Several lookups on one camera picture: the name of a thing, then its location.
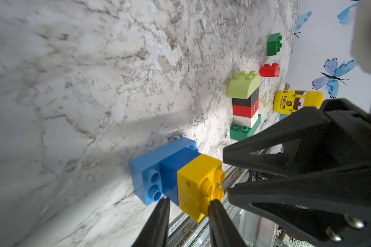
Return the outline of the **small red lego piece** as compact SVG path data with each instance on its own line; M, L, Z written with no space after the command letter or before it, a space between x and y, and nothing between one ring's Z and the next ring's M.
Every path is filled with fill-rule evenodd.
M259 74L261 77L279 77L281 67L278 63L265 64L260 68Z

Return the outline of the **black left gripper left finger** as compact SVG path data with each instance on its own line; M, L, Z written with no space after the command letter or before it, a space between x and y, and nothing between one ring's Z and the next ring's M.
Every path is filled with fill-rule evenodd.
M170 199L159 200L133 247L166 247L169 230Z

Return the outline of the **green lego base brick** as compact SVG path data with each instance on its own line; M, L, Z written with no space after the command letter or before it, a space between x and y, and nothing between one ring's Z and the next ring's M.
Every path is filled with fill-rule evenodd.
M253 136L261 124L261 115L258 115L256 123L252 128L240 125L233 125L230 129L230 138L236 141L242 141Z

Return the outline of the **red lego brick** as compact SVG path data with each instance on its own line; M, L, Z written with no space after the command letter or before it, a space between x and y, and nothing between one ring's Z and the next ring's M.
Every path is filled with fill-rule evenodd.
M258 114L259 100L252 102L246 99L232 99L232 112L234 116L242 116L246 118L252 118Z

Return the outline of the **lime green lego brick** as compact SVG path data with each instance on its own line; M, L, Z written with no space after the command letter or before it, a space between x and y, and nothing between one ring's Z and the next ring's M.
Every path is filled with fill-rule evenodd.
M248 99L260 85L260 74L256 71L237 74L229 83L227 97L236 99Z

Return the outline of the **yellow lego brick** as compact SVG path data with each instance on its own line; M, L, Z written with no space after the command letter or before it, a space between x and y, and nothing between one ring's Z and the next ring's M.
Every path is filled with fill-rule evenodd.
M212 200L222 200L222 161L201 154L177 172L178 206L195 222L208 216Z

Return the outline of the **small green lego brick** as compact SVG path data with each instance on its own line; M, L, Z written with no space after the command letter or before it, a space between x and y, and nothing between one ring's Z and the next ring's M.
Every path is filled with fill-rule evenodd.
M282 48L282 35L281 33L271 34L267 40L267 55L275 56Z

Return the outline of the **light blue lego brick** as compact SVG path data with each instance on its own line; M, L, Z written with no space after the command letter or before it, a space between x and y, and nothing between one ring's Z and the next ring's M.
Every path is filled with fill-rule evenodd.
M160 162L183 148L198 151L196 141L182 137L130 161L135 194L145 205L159 201L164 194Z

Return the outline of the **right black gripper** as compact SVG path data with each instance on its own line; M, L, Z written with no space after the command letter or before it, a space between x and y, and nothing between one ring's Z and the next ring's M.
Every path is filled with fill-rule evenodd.
M232 205L317 247L371 247L371 115L345 99L306 107L223 150L226 164L290 178L245 182Z

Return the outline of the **cream lego brick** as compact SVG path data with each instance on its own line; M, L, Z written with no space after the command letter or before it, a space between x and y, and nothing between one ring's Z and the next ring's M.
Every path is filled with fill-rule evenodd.
M253 115L253 117L243 117L234 115L234 124L239 126L246 126L252 128L257 122L259 117L259 110Z

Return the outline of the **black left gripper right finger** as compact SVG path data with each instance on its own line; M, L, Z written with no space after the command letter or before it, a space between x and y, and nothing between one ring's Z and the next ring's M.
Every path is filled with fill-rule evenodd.
M244 240L218 199L210 202L209 228L212 247L246 247Z

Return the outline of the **dark blue lego brick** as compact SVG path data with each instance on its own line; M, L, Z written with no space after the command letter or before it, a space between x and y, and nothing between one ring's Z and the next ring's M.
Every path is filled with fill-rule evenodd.
M163 194L179 205L177 172L200 156L198 149L183 148L160 162Z

